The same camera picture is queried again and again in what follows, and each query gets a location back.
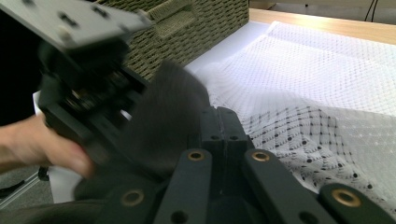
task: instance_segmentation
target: wooden surface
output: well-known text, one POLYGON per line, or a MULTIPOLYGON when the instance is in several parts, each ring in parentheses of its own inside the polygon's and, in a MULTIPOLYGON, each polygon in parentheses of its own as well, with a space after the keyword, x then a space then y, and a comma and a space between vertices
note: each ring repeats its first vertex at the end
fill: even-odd
POLYGON ((250 20, 264 23, 281 21, 333 34, 347 35, 360 39, 396 45, 396 25, 306 16, 254 8, 250 9, 250 20))

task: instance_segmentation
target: white fabric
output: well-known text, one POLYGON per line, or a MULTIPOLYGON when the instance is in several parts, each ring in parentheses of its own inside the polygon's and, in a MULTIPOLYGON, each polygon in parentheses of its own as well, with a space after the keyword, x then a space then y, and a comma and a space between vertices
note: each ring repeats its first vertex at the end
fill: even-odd
POLYGON ((347 184, 396 217, 396 46, 274 22, 196 76, 305 187, 347 184))

